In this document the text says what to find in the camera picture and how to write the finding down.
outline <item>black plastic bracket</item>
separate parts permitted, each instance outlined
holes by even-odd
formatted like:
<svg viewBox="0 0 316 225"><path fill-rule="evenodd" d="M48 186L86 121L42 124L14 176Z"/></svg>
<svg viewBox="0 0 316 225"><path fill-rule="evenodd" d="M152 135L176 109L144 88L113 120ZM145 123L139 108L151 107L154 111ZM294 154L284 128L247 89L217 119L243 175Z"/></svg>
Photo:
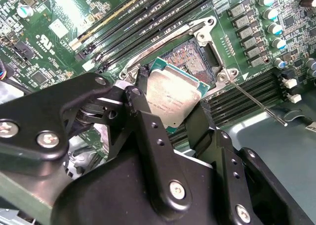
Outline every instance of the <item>black plastic bracket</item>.
<svg viewBox="0 0 316 225"><path fill-rule="evenodd" d="M68 152L65 113L74 109L77 112L90 99L101 97L110 89L106 79L87 73L1 105L0 121L15 123L18 133L0 137L0 170L33 176L54 172ZM58 145L40 146L37 137L42 132L57 135Z"/></svg>

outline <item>silver screw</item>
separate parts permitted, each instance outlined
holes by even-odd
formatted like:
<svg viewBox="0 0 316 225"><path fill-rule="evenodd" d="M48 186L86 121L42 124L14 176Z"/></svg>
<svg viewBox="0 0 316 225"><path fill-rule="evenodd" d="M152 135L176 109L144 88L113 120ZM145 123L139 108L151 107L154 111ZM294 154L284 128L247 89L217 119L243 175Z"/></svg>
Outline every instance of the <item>silver screw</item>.
<svg viewBox="0 0 316 225"><path fill-rule="evenodd" d="M169 185L169 188L170 188L170 192L172 196L175 197L176 199L183 199L184 196L186 195L186 192L183 186L176 181L171 182Z"/></svg>
<svg viewBox="0 0 316 225"><path fill-rule="evenodd" d="M250 223L250 215L248 211L242 205L237 204L236 212L244 223L247 223L247 224Z"/></svg>
<svg viewBox="0 0 316 225"><path fill-rule="evenodd" d="M252 158L256 157L256 155L251 150L248 150L248 153L249 153L250 157L252 157Z"/></svg>
<svg viewBox="0 0 316 225"><path fill-rule="evenodd" d="M37 142L42 147L53 148L59 144L59 138L54 133L45 132L38 136Z"/></svg>
<svg viewBox="0 0 316 225"><path fill-rule="evenodd" d="M0 122L0 137L13 137L19 132L19 128L12 122Z"/></svg>
<svg viewBox="0 0 316 225"><path fill-rule="evenodd" d="M105 80L103 78L100 78L100 77L95 78L95 81L100 85L106 84Z"/></svg>

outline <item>screw hole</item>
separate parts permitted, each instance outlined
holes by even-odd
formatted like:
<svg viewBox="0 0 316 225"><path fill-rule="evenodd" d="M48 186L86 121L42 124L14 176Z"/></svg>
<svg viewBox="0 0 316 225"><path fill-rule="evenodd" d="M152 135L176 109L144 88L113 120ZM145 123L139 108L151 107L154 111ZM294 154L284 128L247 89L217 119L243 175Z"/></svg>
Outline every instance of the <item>screw hole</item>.
<svg viewBox="0 0 316 225"><path fill-rule="evenodd" d="M103 78L97 77L97 78L95 78L95 81L96 81L98 84L100 84L100 85L106 85L106 82L105 82L105 80L104 80Z"/></svg>
<svg viewBox="0 0 316 225"><path fill-rule="evenodd" d="M158 125L156 123L152 123L152 128L157 129Z"/></svg>
<svg viewBox="0 0 316 225"><path fill-rule="evenodd" d="M111 111L109 112L109 119L112 120L112 119L114 119L117 115L118 115L118 114L117 114L116 111L111 110Z"/></svg>
<svg viewBox="0 0 316 225"><path fill-rule="evenodd" d="M234 177L235 177L235 178L237 178L237 179L239 179L239 178L240 178L240 176L238 175L238 173L237 173L237 172L234 172L233 174L234 174Z"/></svg>
<svg viewBox="0 0 316 225"><path fill-rule="evenodd" d="M132 92L134 92L136 95L141 95L142 93L137 88L133 88Z"/></svg>
<svg viewBox="0 0 316 225"><path fill-rule="evenodd" d="M214 24L214 20L213 20L213 19L209 19L207 22L208 22L209 24L211 24L211 25Z"/></svg>
<svg viewBox="0 0 316 225"><path fill-rule="evenodd" d="M158 144L159 146L164 146L164 142L163 142L161 139L158 139L158 140L157 140L157 144Z"/></svg>

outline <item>capacitor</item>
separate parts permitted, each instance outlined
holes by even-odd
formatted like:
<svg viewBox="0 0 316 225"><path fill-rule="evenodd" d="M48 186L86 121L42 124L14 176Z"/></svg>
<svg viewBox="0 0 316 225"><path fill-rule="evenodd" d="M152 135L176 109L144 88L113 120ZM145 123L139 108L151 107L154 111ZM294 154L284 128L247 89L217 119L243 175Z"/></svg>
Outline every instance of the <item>capacitor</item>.
<svg viewBox="0 0 316 225"><path fill-rule="evenodd" d="M312 70L316 70L316 61L313 58L310 58L305 62L305 66Z"/></svg>
<svg viewBox="0 0 316 225"><path fill-rule="evenodd" d="M22 18L31 17L34 15L34 11L30 6L22 5L16 8L16 12Z"/></svg>
<svg viewBox="0 0 316 225"><path fill-rule="evenodd" d="M285 68L285 62L280 59L280 58L276 58L275 61L273 62L273 64L278 68L278 69L283 69Z"/></svg>
<svg viewBox="0 0 316 225"><path fill-rule="evenodd" d="M301 7L316 7L316 0L301 0Z"/></svg>
<svg viewBox="0 0 316 225"><path fill-rule="evenodd" d="M311 75L313 78L316 78L316 70L309 69L307 72L308 72L308 74Z"/></svg>
<svg viewBox="0 0 316 225"><path fill-rule="evenodd" d="M258 0L259 5L261 6L272 6L275 0Z"/></svg>
<svg viewBox="0 0 316 225"><path fill-rule="evenodd" d="M271 23L268 26L268 32L274 35L280 35L282 33L282 26L276 23Z"/></svg>
<svg viewBox="0 0 316 225"><path fill-rule="evenodd" d="M267 8L263 11L262 16L267 20L275 20L278 16L278 11L274 8Z"/></svg>
<svg viewBox="0 0 316 225"><path fill-rule="evenodd" d="M275 38L271 45L274 47L274 48L277 48L277 49L284 49L285 46L286 46L286 41L285 40L282 40L281 38Z"/></svg>

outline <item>cable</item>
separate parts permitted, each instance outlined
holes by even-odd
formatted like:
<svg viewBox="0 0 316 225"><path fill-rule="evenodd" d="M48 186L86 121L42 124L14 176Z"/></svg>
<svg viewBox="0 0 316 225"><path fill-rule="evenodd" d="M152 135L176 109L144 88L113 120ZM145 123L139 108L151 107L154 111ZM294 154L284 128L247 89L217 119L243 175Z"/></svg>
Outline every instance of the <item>cable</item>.
<svg viewBox="0 0 316 225"><path fill-rule="evenodd" d="M7 83L7 84L9 84L9 85L11 85L11 86L13 86L13 87L15 87L15 88L21 90L22 92L24 92L25 95L28 95L28 94L33 93L32 90L29 90L29 89L26 88L25 86L20 85L20 84L18 84L17 82L15 82L15 81L13 81L13 80L11 80L11 79L9 79L9 78L4 79L3 82L5 82L5 83Z"/></svg>

